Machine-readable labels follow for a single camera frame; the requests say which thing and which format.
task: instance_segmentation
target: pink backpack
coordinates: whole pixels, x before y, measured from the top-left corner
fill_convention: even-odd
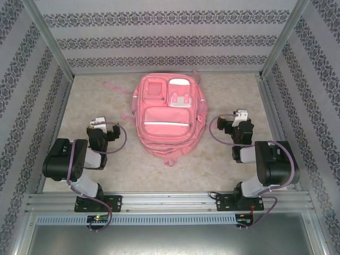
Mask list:
[[[164,164],[190,153],[206,127],[208,104],[200,81],[174,73],[150,73],[142,78],[132,98],[138,136],[145,148]]]

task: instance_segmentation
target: beige floor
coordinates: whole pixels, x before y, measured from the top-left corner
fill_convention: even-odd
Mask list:
[[[226,191],[239,181],[255,174],[254,164],[237,164],[232,160],[231,148],[217,143],[205,132],[197,148],[178,159],[175,167],[146,152],[135,126],[121,120],[120,115],[131,114],[131,96],[102,85],[109,81],[133,91],[144,74],[110,76],[76,76],[59,132],[60,138],[87,139],[86,127],[97,116],[119,122],[127,131],[127,144],[120,152],[109,155],[104,170],[84,170],[104,191]],[[254,74],[203,73],[202,89],[209,104],[210,121],[214,116],[243,108],[249,111],[254,127],[253,141],[271,139],[271,132]],[[229,135],[214,129],[225,141]],[[109,150],[118,148],[123,137],[109,143]],[[44,191],[69,191],[64,183],[46,180]]]

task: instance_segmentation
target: enclosure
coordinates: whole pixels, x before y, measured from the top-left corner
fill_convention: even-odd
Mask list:
[[[0,254],[340,253],[339,3],[2,0]],[[133,116],[132,97],[103,85],[134,91],[148,73],[193,70],[208,123],[247,109],[252,141],[288,141],[299,166],[299,183],[273,191],[277,206],[248,232],[209,193],[231,192],[256,165],[236,163],[206,131],[193,152],[165,166],[120,117]],[[41,171],[57,138],[88,139],[99,116],[127,131],[103,170],[84,170],[106,194],[123,196],[105,237],[87,233],[76,195]],[[122,143],[123,135],[109,149]]]

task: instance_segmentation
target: patterned wallpaper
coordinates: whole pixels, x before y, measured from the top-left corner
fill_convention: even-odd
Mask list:
[[[75,74],[260,71],[296,0],[36,0]]]
[[[69,83],[22,3],[0,1],[0,254],[35,193]]]
[[[327,244],[340,254],[340,8],[312,0],[267,77]]]

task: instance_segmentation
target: wall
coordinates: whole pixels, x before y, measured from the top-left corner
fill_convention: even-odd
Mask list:
[[[35,193],[69,87],[22,3],[0,1],[0,254]]]
[[[267,77],[332,254],[340,253],[339,7],[312,0]]]
[[[75,74],[260,71],[296,0],[37,0]]]

